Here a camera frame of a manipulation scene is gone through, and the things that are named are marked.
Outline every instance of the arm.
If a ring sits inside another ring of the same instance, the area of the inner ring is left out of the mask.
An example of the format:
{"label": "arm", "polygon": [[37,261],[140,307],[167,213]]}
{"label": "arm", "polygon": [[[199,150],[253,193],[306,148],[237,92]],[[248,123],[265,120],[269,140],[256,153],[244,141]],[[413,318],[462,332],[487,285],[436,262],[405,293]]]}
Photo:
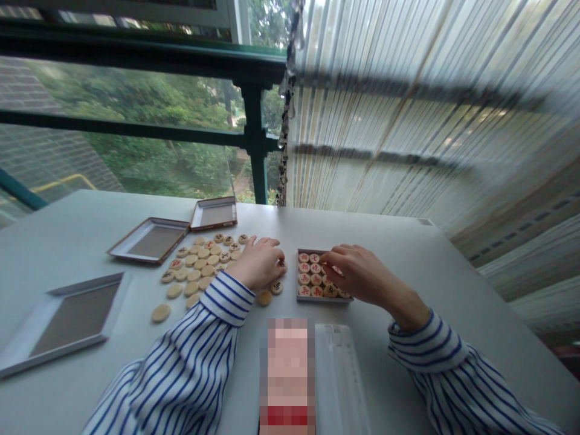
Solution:
{"label": "arm", "polygon": [[324,270],[341,289],[391,313],[389,354],[409,370],[438,433],[562,433],[523,407],[491,362],[373,253],[341,245],[321,261],[328,263]]}
{"label": "arm", "polygon": [[258,288],[282,276],[277,240],[250,239],[237,263],[220,273],[197,304],[126,366],[105,390],[84,434],[216,432],[224,389]]}

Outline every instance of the brick wall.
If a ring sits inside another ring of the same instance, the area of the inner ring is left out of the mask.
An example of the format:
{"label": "brick wall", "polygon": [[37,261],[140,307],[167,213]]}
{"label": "brick wall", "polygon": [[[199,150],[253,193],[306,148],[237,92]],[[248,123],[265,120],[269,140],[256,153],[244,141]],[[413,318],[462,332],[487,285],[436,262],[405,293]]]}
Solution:
{"label": "brick wall", "polygon": [[[26,62],[9,57],[0,57],[0,108],[64,114]],[[73,131],[0,124],[0,167],[29,189],[81,174],[99,190],[124,191],[84,136]],[[52,202],[78,189],[90,186],[78,177],[38,195]]]}

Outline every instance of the yellow railing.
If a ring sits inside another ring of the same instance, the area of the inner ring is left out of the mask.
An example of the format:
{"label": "yellow railing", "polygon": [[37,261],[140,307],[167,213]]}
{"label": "yellow railing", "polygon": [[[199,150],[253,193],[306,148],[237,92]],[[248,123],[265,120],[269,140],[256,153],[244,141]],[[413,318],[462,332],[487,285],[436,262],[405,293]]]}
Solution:
{"label": "yellow railing", "polygon": [[[90,180],[87,177],[85,177],[84,175],[82,175],[82,174],[69,175],[68,177],[61,178],[58,181],[53,181],[53,182],[50,182],[48,184],[45,184],[45,185],[42,185],[42,186],[39,186],[39,187],[33,187],[33,188],[29,189],[29,190],[32,193],[44,192],[45,190],[51,189],[53,187],[56,187],[58,185],[64,184],[66,182],[72,181],[72,180],[77,179],[77,178],[80,178],[81,180],[83,180],[85,182],[85,184],[88,187],[90,187],[91,189],[98,190],[95,187],[95,185],[93,183],[91,183]],[[17,201],[17,199],[14,198],[13,196],[11,196],[7,200],[5,199],[3,201],[0,201],[0,206],[6,204],[8,201]]]}

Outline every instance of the person's left hand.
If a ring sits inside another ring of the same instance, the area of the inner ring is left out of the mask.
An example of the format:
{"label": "person's left hand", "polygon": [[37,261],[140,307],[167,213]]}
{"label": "person's left hand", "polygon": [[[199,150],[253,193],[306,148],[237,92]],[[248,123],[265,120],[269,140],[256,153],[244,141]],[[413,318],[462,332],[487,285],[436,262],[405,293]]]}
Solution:
{"label": "person's left hand", "polygon": [[280,245],[278,240],[263,237],[256,244],[255,241],[256,236],[252,236],[240,259],[225,271],[250,290],[266,286],[287,270],[280,265],[285,257],[284,252],[276,248]]}

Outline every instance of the striped shirt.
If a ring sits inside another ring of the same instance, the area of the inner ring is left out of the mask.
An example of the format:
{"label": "striped shirt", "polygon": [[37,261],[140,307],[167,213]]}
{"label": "striped shirt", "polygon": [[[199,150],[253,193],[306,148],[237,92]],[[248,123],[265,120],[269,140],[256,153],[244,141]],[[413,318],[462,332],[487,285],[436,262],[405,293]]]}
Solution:
{"label": "striped shirt", "polygon": [[[145,358],[121,370],[83,434],[214,434],[254,298],[221,272]],[[396,323],[389,333],[389,350],[410,369],[439,433],[561,433],[520,405],[489,361],[436,314],[411,335]]]}

